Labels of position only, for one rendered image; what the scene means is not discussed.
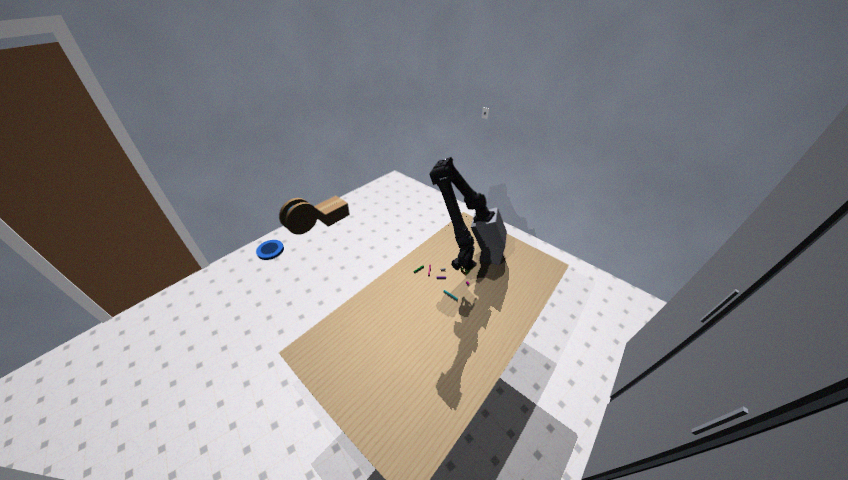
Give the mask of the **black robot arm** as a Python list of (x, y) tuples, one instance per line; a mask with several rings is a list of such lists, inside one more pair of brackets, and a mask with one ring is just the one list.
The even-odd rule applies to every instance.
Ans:
[[(471, 265), (475, 247), (474, 239), (468, 231), (461, 215), (451, 182), (464, 196), (464, 202), (469, 210), (475, 209), (474, 221), (489, 222), (495, 215), (494, 211), (490, 211), (486, 207), (486, 198), (481, 193), (476, 193), (457, 171), (452, 164), (452, 157), (439, 160), (430, 171), (430, 178), (433, 185), (439, 187), (443, 199), (445, 201), (448, 213), (450, 215), (456, 242), (460, 248), (458, 257), (452, 260), (451, 265), (455, 270), (459, 270), (461, 266), (468, 267)], [(452, 167), (452, 168), (451, 168)], [(454, 177), (455, 176), (455, 177)], [(446, 178), (447, 177), (447, 178)], [(444, 178), (444, 179), (442, 179)], [(441, 180), (440, 180), (441, 179)], [(486, 210), (487, 208), (487, 210)], [(493, 213), (492, 213), (493, 212)], [(468, 250), (469, 249), (469, 250)]]

